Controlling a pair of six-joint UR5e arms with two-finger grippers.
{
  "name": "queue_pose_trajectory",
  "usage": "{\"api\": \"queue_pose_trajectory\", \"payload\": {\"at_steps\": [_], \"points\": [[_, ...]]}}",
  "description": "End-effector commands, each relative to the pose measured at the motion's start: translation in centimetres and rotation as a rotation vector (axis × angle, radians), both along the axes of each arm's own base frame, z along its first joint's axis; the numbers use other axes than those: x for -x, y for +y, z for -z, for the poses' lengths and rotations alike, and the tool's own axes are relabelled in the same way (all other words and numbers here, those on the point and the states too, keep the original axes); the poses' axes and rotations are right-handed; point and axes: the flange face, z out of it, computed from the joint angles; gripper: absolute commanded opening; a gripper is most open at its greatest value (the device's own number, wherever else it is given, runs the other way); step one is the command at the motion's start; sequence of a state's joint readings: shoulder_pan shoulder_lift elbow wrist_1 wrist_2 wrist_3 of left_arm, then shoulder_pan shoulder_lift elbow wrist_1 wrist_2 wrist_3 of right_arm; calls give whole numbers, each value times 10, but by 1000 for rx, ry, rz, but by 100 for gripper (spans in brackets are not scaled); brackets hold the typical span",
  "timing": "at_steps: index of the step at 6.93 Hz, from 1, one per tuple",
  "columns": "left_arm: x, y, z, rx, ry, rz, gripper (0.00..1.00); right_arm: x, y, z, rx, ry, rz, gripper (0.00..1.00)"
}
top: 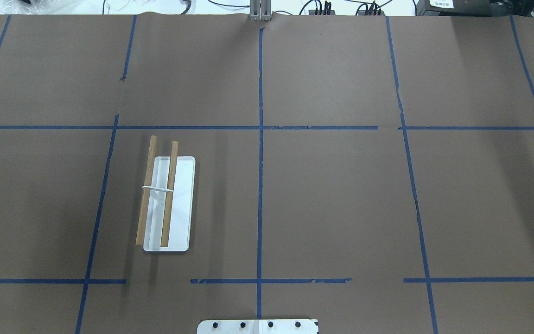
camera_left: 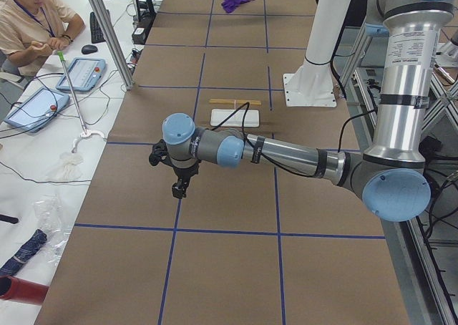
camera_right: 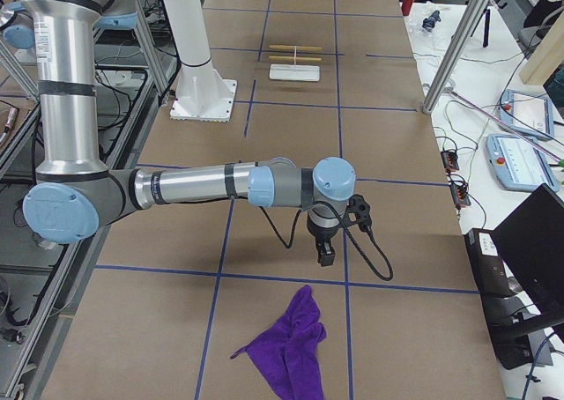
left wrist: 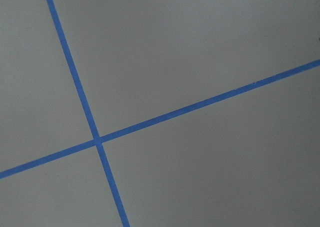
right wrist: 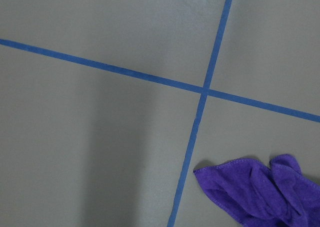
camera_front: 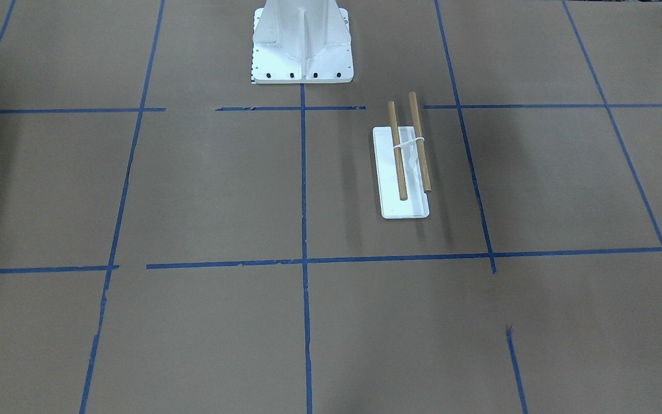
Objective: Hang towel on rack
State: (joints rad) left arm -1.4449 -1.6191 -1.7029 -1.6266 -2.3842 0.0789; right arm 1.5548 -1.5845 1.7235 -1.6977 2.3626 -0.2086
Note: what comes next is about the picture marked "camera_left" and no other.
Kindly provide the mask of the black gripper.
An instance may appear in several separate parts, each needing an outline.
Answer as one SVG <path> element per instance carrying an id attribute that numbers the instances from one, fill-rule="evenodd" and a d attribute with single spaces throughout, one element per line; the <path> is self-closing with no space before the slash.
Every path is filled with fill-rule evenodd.
<path id="1" fill-rule="evenodd" d="M 196 160 L 190 167 L 174 167 L 173 170 L 177 176 L 177 182 L 172 185 L 172 195 L 174 198 L 185 198 L 191 178 L 198 174 L 199 160 Z"/>

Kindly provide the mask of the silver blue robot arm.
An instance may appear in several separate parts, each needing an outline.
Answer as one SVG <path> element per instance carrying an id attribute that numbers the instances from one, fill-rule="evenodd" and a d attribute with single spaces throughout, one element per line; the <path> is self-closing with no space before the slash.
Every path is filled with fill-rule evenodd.
<path id="1" fill-rule="evenodd" d="M 186 196 L 199 164 L 234 168 L 241 160 L 271 163 L 305 178 L 325 178 L 352 191 L 368 210 L 392 222 L 422 213 L 431 197 L 419 141 L 441 28 L 454 0 L 368 0 L 366 23 L 389 33 L 374 137 L 361 154 L 333 153 L 281 142 L 242 130 L 197 127 L 183 113 L 169 115 L 154 144 L 151 165 L 174 170 L 176 198 Z"/>

